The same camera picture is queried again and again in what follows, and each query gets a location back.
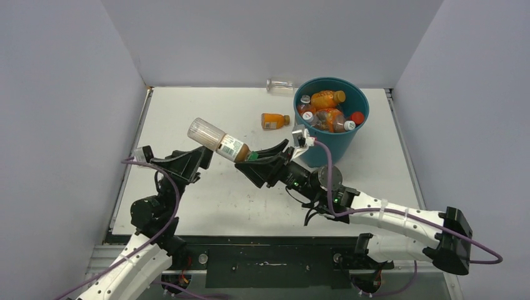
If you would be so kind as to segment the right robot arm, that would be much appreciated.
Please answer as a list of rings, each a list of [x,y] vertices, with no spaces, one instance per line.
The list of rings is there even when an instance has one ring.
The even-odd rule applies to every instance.
[[[331,221],[392,232],[392,236],[359,235],[353,257],[362,268],[375,262],[415,260],[446,273],[469,273],[473,230],[461,210],[414,209],[370,196],[345,186],[340,170],[330,162],[314,171],[294,162],[296,151],[283,141],[252,153],[235,167],[259,188],[283,183],[307,198],[308,208]]]

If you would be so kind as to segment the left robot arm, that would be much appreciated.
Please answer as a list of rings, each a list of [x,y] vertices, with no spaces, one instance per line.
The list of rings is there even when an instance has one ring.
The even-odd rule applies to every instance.
[[[186,243],[175,235],[179,205],[186,186],[199,180],[199,169],[207,169],[212,156],[201,146],[159,159],[144,146],[123,161],[153,169],[162,178],[155,183],[155,195],[133,202],[135,233],[107,269],[85,282],[87,289],[79,299],[137,299],[165,269],[184,265]]]

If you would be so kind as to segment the small orange juice bottle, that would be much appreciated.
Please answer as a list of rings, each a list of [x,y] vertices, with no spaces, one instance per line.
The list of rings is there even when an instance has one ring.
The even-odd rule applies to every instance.
[[[311,96],[311,105],[316,110],[335,108],[346,100],[344,91],[320,91]]]
[[[289,115],[262,113],[261,127],[264,130],[276,130],[288,126],[291,122]]]

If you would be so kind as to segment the teal plastic bin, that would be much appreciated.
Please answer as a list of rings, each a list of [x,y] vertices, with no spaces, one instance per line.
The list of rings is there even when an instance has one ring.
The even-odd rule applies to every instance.
[[[340,104],[339,107],[346,117],[359,112],[363,114],[365,120],[368,119],[370,108],[365,94],[354,84],[336,77],[317,77],[303,83],[294,94],[293,108],[297,108],[303,95],[311,96],[317,92],[327,90],[345,92],[345,103]],[[298,112],[295,112],[295,120],[296,124],[302,124],[307,127],[310,136],[316,138],[317,141],[329,148],[334,163],[337,163],[346,154],[356,133],[364,125],[361,123],[352,131],[348,132],[331,133],[310,126],[302,119]],[[300,160],[312,168],[320,167],[328,163],[326,153],[320,146],[310,147],[300,156]]]

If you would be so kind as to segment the clear bottle green label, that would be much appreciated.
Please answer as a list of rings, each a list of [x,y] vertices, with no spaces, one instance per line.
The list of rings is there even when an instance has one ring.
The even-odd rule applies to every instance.
[[[259,157],[247,144],[199,117],[191,123],[187,136],[233,163],[254,161]]]

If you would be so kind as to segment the large orange label bottle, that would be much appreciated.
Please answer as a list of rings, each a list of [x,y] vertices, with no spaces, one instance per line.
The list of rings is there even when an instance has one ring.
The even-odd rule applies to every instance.
[[[316,128],[330,133],[345,133],[353,131],[356,123],[347,120],[344,114],[336,108],[327,108],[316,111],[316,117],[319,119]]]

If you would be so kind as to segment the clear bottle red label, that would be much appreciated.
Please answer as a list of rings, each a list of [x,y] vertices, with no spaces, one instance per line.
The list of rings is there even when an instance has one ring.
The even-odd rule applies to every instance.
[[[356,111],[351,114],[350,120],[354,122],[356,126],[360,126],[366,120],[366,117],[361,111]]]

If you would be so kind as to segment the crushed clear blue bottle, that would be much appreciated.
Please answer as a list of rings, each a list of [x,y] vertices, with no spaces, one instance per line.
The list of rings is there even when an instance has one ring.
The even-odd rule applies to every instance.
[[[311,111],[305,111],[301,114],[302,120],[307,122],[311,127],[318,128],[321,121]]]

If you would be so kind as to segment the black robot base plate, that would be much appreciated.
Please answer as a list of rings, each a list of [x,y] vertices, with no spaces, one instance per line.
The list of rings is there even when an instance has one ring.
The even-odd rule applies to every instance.
[[[368,257],[368,234],[360,237],[185,236],[187,242],[164,282],[190,288],[347,289],[361,273],[373,279],[393,262]]]

